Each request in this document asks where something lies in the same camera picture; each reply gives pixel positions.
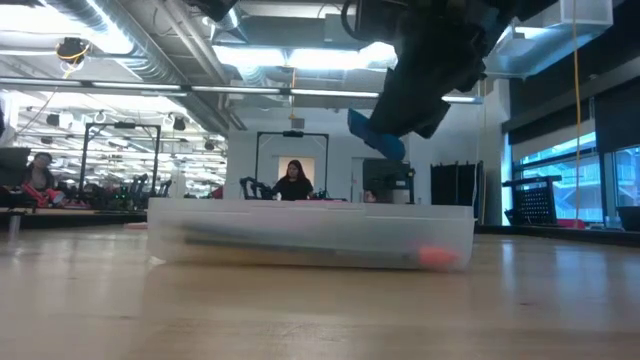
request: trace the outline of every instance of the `plastic bin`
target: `plastic bin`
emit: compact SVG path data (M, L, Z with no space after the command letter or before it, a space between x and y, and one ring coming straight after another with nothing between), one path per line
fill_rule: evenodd
M166 261L416 269L425 268L422 249L437 249L453 255L440 267L461 270L472 214L463 206L152 198L148 249Z

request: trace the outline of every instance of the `wooden tabletop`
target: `wooden tabletop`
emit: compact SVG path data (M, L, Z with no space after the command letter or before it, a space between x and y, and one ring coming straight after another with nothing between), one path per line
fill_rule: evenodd
M478 236L465 273L157 265L144 231L0 242L1 359L640 358L640 251Z

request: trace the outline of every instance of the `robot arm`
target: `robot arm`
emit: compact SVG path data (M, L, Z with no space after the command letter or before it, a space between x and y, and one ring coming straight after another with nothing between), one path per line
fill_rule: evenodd
M346 22L352 1L357 1L354 29ZM347 0L342 9L346 31L360 40L393 44L398 55L370 118L370 130L431 137L449 109L442 96L470 91L484 78L483 59L513 18L524 20L554 2Z

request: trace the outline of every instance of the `wooden table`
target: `wooden table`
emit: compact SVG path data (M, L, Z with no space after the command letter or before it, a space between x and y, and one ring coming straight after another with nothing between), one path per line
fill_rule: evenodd
M0 242L0 359L640 358L634 249L483 235L434 274L154 265L145 242Z

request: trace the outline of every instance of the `exposed ductwork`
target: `exposed ductwork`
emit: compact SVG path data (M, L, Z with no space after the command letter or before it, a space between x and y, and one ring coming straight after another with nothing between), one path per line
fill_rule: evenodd
M131 44L127 54L131 59L118 62L141 80L152 83L188 83L187 78L160 50L149 34L131 17L127 10L114 0L43 0L47 5L72 20L78 21L96 34L104 35L106 41L117 41L123 37ZM226 134L229 130L230 114L207 105L196 95L174 98L184 106L205 130Z

